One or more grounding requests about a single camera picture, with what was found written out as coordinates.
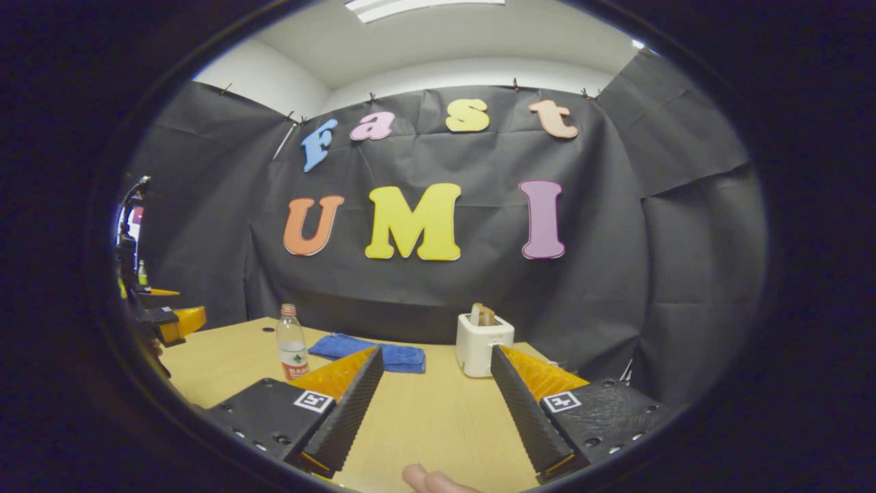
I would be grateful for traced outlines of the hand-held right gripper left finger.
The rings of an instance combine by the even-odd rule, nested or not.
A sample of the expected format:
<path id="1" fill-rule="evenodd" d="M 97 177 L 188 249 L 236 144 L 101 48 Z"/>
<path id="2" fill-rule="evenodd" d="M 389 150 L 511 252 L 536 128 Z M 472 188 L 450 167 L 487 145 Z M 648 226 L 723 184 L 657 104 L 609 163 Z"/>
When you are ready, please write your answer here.
<path id="1" fill-rule="evenodd" d="M 344 467 L 383 375 L 383 350 L 370 346 L 289 383 L 260 379 L 204 416 L 262 455 L 331 480 Z"/>

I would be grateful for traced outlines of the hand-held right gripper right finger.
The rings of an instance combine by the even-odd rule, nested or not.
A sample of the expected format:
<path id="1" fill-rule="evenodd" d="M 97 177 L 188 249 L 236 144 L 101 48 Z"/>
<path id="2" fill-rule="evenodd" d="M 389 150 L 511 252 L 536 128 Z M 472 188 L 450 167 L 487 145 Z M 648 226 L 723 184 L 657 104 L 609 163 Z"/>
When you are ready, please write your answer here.
<path id="1" fill-rule="evenodd" d="M 670 409 L 626 383 L 589 383 L 495 344 L 491 374 L 539 484 L 607 461 L 663 427 Z"/>

